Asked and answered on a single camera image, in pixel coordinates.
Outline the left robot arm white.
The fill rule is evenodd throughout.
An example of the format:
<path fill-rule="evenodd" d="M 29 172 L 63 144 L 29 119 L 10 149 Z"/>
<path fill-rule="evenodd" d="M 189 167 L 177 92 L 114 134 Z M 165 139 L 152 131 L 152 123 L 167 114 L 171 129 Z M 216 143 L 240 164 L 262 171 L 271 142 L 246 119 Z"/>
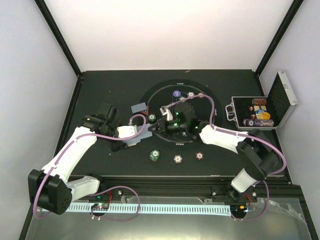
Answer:
<path fill-rule="evenodd" d="M 129 123 L 111 126 L 106 116 L 86 115 L 77 126 L 65 146 L 42 169 L 33 169 L 28 175 L 29 199 L 34 217 L 40 219 L 37 209 L 48 213 L 63 214 L 70 204 L 86 196 L 103 199 L 108 192 L 98 177 L 84 176 L 70 181 L 72 171 L 86 151 L 98 139 L 120 143 L 137 137 L 140 131 Z"/>

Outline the red triangular all-in button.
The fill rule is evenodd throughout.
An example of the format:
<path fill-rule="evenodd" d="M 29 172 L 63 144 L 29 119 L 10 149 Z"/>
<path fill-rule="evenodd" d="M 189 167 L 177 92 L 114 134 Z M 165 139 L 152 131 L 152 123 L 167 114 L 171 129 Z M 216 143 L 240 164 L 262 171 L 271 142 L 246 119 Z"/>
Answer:
<path fill-rule="evenodd" d="M 142 113 L 143 113 L 144 115 L 146 115 L 146 116 L 149 115 L 149 106 L 148 106 L 148 105 L 146 106 L 146 110 L 143 110 Z"/>

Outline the blue-backed playing card deck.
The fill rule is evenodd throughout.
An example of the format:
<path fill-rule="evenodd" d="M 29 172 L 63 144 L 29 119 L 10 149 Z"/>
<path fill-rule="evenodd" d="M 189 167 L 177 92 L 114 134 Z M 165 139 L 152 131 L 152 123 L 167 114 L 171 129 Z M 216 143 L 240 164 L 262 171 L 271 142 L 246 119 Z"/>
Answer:
<path fill-rule="evenodd" d="M 145 129 L 137 137 L 131 138 L 128 140 L 124 140 L 123 142 L 126 143 L 129 147 L 132 147 L 132 146 L 135 146 L 138 143 L 140 143 L 141 140 L 146 139 L 146 138 L 150 138 L 152 135 L 153 135 L 152 132 Z"/>

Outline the red chip stack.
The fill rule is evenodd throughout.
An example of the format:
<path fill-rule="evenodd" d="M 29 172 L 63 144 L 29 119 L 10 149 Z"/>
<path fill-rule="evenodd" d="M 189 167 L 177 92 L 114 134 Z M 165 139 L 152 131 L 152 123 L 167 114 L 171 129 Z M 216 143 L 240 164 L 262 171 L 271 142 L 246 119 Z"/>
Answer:
<path fill-rule="evenodd" d="M 196 158 L 197 160 L 203 160 L 203 159 L 204 159 L 204 154 L 203 154 L 202 152 L 197 152 L 197 153 L 195 154 L 195 158 Z"/>

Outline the green chip stack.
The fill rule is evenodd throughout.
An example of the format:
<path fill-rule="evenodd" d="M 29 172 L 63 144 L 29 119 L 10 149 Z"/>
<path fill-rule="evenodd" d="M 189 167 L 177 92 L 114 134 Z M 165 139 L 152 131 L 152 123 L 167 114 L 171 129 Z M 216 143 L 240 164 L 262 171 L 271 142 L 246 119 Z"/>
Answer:
<path fill-rule="evenodd" d="M 152 150 L 149 154 L 149 158 L 151 161 L 155 162 L 159 159 L 160 157 L 160 152 L 158 150 Z"/>

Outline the red chips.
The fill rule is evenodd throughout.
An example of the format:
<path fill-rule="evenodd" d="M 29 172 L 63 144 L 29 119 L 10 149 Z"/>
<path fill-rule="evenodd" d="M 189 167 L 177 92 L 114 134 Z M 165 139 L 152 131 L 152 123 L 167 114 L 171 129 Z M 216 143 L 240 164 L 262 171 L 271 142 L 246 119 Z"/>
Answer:
<path fill-rule="evenodd" d="M 205 95 L 204 95 L 202 92 L 200 92 L 200 93 L 198 94 L 198 97 L 201 98 L 201 99 L 203 99 L 203 98 L 205 97 Z"/>

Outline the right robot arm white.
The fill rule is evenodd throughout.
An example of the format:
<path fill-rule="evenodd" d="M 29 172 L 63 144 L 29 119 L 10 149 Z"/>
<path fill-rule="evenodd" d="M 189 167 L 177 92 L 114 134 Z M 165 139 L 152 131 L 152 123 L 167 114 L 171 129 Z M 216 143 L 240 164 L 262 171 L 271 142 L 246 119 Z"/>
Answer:
<path fill-rule="evenodd" d="M 236 153 L 242 169 L 227 189 L 228 198 L 240 201 L 249 187 L 273 175 L 281 160 L 281 152 L 274 147 L 259 130 L 233 131 L 210 124 L 208 121 L 165 118 L 158 119 L 148 130 L 158 135 L 185 133 L 193 141 L 214 145 Z"/>

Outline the dealt cards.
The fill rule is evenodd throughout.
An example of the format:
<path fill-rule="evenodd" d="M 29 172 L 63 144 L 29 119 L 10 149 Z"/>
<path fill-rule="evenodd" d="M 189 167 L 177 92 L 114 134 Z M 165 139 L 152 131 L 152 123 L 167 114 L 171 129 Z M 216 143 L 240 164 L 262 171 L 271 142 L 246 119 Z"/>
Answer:
<path fill-rule="evenodd" d="M 145 102 L 142 102 L 142 103 L 132 105 L 130 108 L 131 108 L 131 112 L 135 114 L 139 112 L 145 112 L 147 110 L 147 105 Z"/>

